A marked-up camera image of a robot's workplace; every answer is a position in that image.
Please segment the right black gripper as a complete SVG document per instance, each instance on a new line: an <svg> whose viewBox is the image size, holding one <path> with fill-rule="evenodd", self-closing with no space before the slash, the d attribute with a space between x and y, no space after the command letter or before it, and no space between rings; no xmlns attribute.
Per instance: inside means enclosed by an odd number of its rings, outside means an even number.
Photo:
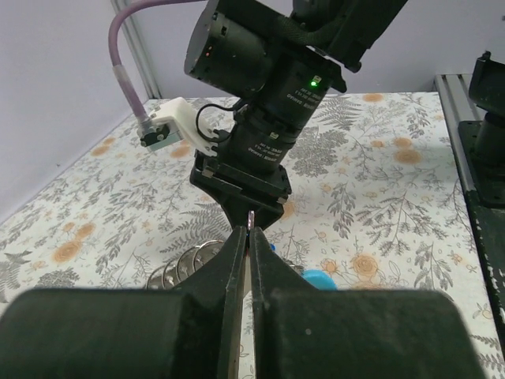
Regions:
<svg viewBox="0 0 505 379"><path fill-rule="evenodd" d="M251 211L257 227L269 228L281 219L292 194L282 166L271 174L251 174L210 156L195 157L189 181L220 205L232 228L244 226Z"/></svg>

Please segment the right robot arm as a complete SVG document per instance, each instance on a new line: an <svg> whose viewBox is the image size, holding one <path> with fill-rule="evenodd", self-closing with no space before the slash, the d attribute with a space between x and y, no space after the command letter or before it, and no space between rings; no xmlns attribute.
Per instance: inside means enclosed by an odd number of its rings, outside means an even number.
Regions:
<svg viewBox="0 0 505 379"><path fill-rule="evenodd" d="M234 125L211 129L197 113L205 146L190 181L211 196L232 227L270 227L291 186L282 160L330 90L345 92L365 52L405 5L390 1L296 1L283 15L258 1L210 1L193 30L185 72L237 98Z"/></svg>

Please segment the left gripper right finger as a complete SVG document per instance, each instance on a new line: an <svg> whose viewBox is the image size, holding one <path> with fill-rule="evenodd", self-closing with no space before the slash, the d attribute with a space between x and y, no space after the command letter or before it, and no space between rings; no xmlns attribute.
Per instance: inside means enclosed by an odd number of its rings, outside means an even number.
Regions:
<svg viewBox="0 0 505 379"><path fill-rule="evenodd" d="M259 378L482 378L455 304L438 291L322 291L249 234Z"/></svg>

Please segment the silver keys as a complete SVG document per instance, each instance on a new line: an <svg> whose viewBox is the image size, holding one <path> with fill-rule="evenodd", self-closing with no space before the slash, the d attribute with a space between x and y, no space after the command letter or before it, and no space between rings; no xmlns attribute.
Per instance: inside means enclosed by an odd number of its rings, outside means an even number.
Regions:
<svg viewBox="0 0 505 379"><path fill-rule="evenodd" d="M221 257L221 250L224 255L231 257L233 261L236 257L246 256L249 251L241 245L235 246L231 242L224 242L219 239L209 240L200 245L195 245L186 250L179 258L156 268L148 277L144 288L146 290L170 290L191 275L203 268L212 258Z"/></svg>

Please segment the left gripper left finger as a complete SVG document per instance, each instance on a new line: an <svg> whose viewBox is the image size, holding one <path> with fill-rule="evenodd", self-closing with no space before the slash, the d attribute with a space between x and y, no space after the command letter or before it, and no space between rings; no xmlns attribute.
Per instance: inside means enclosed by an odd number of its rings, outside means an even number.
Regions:
<svg viewBox="0 0 505 379"><path fill-rule="evenodd" d="M247 230L170 290L35 288L1 318L4 378L235 378Z"/></svg>

